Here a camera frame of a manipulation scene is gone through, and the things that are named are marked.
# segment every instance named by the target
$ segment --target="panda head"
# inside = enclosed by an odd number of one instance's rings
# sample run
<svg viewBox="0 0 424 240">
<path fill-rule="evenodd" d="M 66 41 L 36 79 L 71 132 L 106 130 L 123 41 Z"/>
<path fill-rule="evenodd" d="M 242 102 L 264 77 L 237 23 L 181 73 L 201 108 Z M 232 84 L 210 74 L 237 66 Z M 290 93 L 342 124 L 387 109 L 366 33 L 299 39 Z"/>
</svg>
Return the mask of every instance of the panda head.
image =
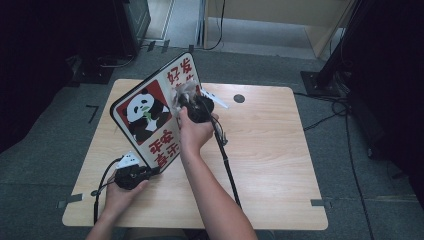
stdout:
<svg viewBox="0 0 424 240">
<path fill-rule="evenodd" d="M 147 89 L 143 89 L 140 94 L 131 100 L 123 113 L 130 123 L 135 122 L 145 116 L 145 113 L 150 111 L 154 103 L 154 97 L 148 93 Z"/>
</svg>

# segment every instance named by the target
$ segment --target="panda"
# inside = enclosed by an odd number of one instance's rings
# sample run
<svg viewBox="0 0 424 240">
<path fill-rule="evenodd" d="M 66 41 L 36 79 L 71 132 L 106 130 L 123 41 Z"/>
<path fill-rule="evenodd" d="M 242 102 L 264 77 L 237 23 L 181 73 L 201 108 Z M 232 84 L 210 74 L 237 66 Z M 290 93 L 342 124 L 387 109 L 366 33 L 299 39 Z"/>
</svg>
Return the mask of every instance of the panda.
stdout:
<svg viewBox="0 0 424 240">
<path fill-rule="evenodd" d="M 149 94 L 146 88 L 131 99 L 123 115 L 128 119 L 128 130 L 137 142 L 146 141 L 171 117 L 169 108 Z"/>
</svg>

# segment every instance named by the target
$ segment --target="panda sign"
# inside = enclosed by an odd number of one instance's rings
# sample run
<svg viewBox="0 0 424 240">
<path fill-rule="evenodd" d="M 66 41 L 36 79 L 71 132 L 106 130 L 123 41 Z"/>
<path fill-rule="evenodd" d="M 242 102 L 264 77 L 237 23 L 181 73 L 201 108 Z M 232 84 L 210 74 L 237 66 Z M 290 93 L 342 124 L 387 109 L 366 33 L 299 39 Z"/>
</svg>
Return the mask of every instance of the panda sign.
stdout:
<svg viewBox="0 0 424 240">
<path fill-rule="evenodd" d="M 150 168 L 161 172 L 179 154 L 175 88 L 190 82 L 200 94 L 193 57 L 183 53 L 116 100 L 110 115 Z"/>
</svg>

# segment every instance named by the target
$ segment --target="wooden desk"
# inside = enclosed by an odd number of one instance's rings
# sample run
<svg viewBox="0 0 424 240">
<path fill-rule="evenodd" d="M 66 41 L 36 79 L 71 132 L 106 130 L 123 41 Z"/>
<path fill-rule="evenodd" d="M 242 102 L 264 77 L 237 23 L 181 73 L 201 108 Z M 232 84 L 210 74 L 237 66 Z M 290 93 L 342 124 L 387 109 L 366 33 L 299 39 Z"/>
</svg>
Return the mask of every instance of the wooden desk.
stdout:
<svg viewBox="0 0 424 240">
<path fill-rule="evenodd" d="M 107 165 L 132 147 L 109 116 L 113 101 L 138 80 L 117 80 L 94 134 L 72 194 L 83 201 L 69 203 L 63 216 L 67 226 L 92 226 L 94 197 Z M 243 211 L 255 229 L 323 230 L 327 216 L 321 199 L 308 146 L 291 89 L 284 87 L 203 84 L 229 109 L 215 111 L 227 134 L 225 146 Z M 244 103 L 234 95 L 242 94 Z M 202 155 L 227 192 L 233 196 L 215 139 Z M 105 194 L 101 195 L 100 212 Z M 190 185 L 178 157 L 136 199 L 118 226 L 156 228 L 204 228 Z"/>
<path fill-rule="evenodd" d="M 205 48 L 208 18 L 221 18 L 223 1 L 202 1 Z M 225 3 L 224 18 L 305 25 L 315 56 L 319 57 L 337 29 L 346 25 L 354 3 L 355 0 L 231 0 Z"/>
</svg>

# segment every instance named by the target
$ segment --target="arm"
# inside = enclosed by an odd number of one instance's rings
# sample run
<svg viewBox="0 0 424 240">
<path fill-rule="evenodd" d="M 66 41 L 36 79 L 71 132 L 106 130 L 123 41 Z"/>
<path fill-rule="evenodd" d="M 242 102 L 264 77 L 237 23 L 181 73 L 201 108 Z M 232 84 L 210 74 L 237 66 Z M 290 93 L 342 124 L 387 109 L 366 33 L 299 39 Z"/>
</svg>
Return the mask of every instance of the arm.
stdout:
<svg viewBox="0 0 424 240">
<path fill-rule="evenodd" d="M 211 239 L 257 239 L 249 219 L 200 155 L 200 148 L 212 137 L 211 123 L 193 123 L 186 108 L 181 110 L 180 119 L 181 161 L 209 236 Z"/>
<path fill-rule="evenodd" d="M 86 239 L 110 239 L 115 223 L 131 205 L 136 196 L 143 191 L 147 183 L 148 181 L 143 181 L 131 191 L 121 189 L 116 183 L 109 184 L 107 186 L 105 208 Z"/>
</svg>

